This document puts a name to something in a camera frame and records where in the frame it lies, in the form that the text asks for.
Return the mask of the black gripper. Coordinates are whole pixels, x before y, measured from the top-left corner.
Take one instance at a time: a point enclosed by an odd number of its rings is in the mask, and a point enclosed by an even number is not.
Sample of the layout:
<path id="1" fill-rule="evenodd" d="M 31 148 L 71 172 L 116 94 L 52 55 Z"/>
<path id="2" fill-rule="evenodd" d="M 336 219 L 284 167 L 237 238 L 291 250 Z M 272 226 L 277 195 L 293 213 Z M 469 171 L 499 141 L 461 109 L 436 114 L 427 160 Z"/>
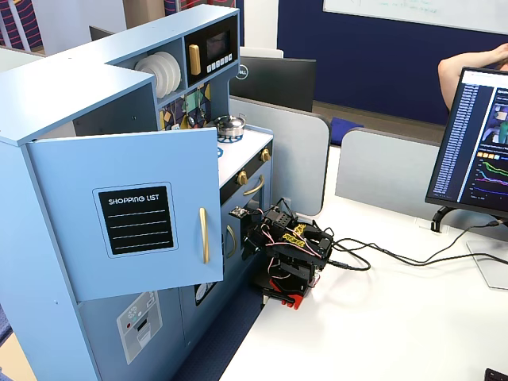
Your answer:
<path id="1" fill-rule="evenodd" d="M 279 207 L 267 211 L 261 220 L 243 237 L 242 260 L 247 260 L 255 251 L 265 251 L 267 244 L 282 243 L 284 236 L 291 234 L 297 225 L 297 218 Z"/>

